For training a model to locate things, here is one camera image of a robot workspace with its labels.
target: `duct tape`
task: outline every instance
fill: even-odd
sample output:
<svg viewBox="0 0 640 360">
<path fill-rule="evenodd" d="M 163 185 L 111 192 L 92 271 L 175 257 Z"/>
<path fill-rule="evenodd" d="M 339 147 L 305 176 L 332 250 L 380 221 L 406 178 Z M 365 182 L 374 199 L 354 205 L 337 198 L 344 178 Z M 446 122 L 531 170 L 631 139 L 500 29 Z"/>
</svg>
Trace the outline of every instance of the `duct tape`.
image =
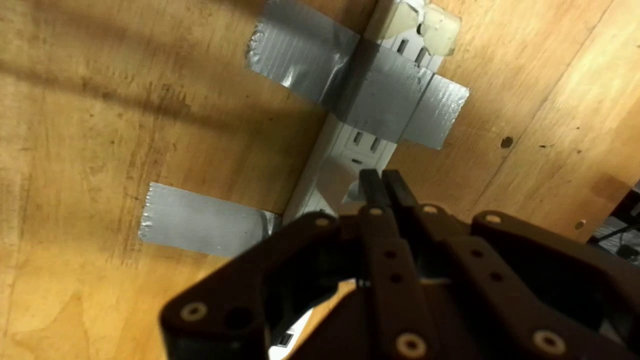
<svg viewBox="0 0 640 360">
<path fill-rule="evenodd" d="M 238 255 L 270 235 L 279 216 L 259 208 L 152 183 L 140 238 L 214 255 Z"/>
<path fill-rule="evenodd" d="M 378 138 L 442 147 L 469 90 L 296 0 L 268 0 L 250 39 L 254 71 Z"/>
</svg>

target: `black mechanical part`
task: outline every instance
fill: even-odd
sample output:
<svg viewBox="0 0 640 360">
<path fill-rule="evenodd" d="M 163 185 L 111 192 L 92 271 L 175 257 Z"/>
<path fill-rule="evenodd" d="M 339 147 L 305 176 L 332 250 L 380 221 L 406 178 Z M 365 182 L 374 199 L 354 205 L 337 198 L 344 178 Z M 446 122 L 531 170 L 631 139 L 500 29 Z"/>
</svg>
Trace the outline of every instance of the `black mechanical part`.
<svg viewBox="0 0 640 360">
<path fill-rule="evenodd" d="M 398 172 L 360 189 L 359 216 L 306 213 L 169 301 L 169 355 L 266 357 L 354 277 L 293 357 L 639 357 L 639 267 L 502 212 L 467 225 Z"/>
</svg>

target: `wooden floor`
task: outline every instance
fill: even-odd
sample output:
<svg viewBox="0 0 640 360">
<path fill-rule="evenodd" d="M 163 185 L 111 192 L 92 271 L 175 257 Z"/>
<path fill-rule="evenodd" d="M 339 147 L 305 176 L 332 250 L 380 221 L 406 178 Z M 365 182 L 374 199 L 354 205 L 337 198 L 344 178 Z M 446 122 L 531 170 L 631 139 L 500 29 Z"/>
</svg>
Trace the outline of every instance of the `wooden floor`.
<svg viewBox="0 0 640 360">
<path fill-rule="evenodd" d="M 363 29 L 374 0 L 315 6 Z M 439 0 L 472 97 L 422 199 L 584 239 L 640 178 L 636 0 Z M 246 69 L 263 1 L 3 0 L 0 357 L 163 357 L 159 308 L 222 263 L 143 244 L 152 179 L 282 212 L 325 112 Z"/>
</svg>

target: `wood grain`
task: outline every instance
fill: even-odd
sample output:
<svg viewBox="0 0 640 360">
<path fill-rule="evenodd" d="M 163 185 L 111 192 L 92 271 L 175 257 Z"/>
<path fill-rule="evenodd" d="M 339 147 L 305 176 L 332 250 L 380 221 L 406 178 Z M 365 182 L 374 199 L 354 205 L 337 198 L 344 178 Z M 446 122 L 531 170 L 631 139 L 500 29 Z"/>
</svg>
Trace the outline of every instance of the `wood grain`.
<svg viewBox="0 0 640 360">
<path fill-rule="evenodd" d="M 374 0 L 310 3 L 363 29 Z M 439 3 L 472 99 L 442 152 L 403 144 L 394 165 L 456 213 L 584 239 L 639 178 L 639 6 Z M 138 239 L 152 179 L 285 210 L 325 112 L 246 69 L 261 6 L 0 3 L 0 357 L 163 357 L 160 305 L 224 260 Z"/>
</svg>

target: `wooden surface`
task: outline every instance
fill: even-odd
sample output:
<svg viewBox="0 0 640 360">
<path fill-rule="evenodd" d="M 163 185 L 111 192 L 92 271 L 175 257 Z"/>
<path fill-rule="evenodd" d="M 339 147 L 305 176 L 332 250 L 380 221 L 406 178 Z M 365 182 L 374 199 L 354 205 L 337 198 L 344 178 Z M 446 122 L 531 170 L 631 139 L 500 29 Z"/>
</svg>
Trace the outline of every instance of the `wooden surface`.
<svg viewBox="0 0 640 360">
<path fill-rule="evenodd" d="M 363 29 L 372 1 L 315 6 Z M 393 165 L 463 218 L 500 208 L 584 239 L 640 178 L 640 6 L 437 3 L 463 15 L 444 76 L 472 97 L 442 152 L 403 144 Z M 152 179 L 285 210 L 325 114 L 246 69 L 259 14 L 0 3 L 0 357 L 163 357 L 160 305 L 222 260 L 137 238 Z"/>
</svg>

